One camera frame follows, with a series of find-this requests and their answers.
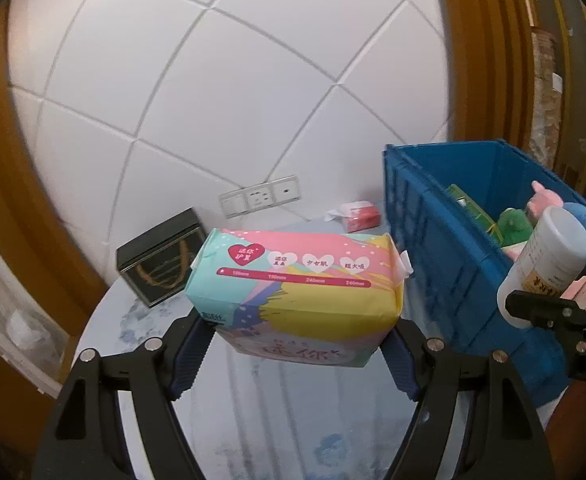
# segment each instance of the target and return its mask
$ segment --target blue plastic bin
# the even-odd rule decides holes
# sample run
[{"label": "blue plastic bin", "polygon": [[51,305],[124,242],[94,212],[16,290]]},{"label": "blue plastic bin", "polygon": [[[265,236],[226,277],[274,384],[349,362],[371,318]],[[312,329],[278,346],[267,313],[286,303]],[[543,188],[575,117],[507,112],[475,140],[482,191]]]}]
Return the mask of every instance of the blue plastic bin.
[{"label": "blue plastic bin", "polygon": [[536,406],[557,397],[568,384],[560,345],[551,332],[519,330],[502,318],[496,293],[512,261],[446,188],[457,184],[496,220],[526,206],[532,180],[565,202],[586,201],[503,140],[388,145],[384,168],[391,236],[409,251],[426,310],[448,343],[477,355],[501,348]]}]

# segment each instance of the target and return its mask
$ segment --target black gift box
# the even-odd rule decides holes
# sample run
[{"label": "black gift box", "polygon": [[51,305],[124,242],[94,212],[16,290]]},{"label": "black gift box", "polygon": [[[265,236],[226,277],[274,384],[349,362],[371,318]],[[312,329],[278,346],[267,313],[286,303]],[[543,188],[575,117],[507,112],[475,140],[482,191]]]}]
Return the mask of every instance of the black gift box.
[{"label": "black gift box", "polygon": [[205,239],[187,209],[118,248],[118,271],[146,306],[155,306],[184,288]]}]

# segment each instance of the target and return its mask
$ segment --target silver bolt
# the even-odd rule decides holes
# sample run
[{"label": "silver bolt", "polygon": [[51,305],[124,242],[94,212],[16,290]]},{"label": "silver bolt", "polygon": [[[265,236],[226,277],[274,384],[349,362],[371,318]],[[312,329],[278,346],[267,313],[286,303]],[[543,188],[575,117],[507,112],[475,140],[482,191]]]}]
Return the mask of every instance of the silver bolt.
[{"label": "silver bolt", "polygon": [[505,363],[509,360],[509,354],[504,350],[493,350],[491,357],[493,357],[494,361],[499,363]]},{"label": "silver bolt", "polygon": [[432,337],[431,339],[427,340],[426,346],[429,350],[439,352],[444,348],[444,341],[439,337]]},{"label": "silver bolt", "polygon": [[95,359],[96,355],[97,352],[95,350],[92,348],[87,348],[86,350],[82,350],[82,353],[80,354],[80,361],[87,363]]},{"label": "silver bolt", "polygon": [[152,352],[162,346],[162,340],[158,337],[151,337],[144,342],[144,348]]}]

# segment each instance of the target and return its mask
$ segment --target white tiled wall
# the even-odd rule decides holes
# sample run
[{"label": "white tiled wall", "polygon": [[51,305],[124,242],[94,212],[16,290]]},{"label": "white tiled wall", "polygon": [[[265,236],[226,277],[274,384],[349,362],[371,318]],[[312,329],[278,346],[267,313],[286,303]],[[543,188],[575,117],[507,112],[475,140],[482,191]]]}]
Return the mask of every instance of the white tiled wall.
[{"label": "white tiled wall", "polygon": [[[111,282],[118,246],[193,206],[277,228],[383,196],[387,143],[446,140],[439,0],[12,0],[26,145]],[[297,174],[302,200],[227,220],[220,193]]]}]

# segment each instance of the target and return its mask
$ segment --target blue plush toy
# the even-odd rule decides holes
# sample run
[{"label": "blue plush toy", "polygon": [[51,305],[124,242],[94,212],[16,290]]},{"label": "blue plush toy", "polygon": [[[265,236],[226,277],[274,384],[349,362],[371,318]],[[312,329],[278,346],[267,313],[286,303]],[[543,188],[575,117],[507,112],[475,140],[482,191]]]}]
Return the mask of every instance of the blue plush toy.
[{"label": "blue plush toy", "polygon": [[575,216],[580,224],[582,224],[582,227],[586,229],[586,206],[577,204],[576,202],[564,202],[563,207]]}]

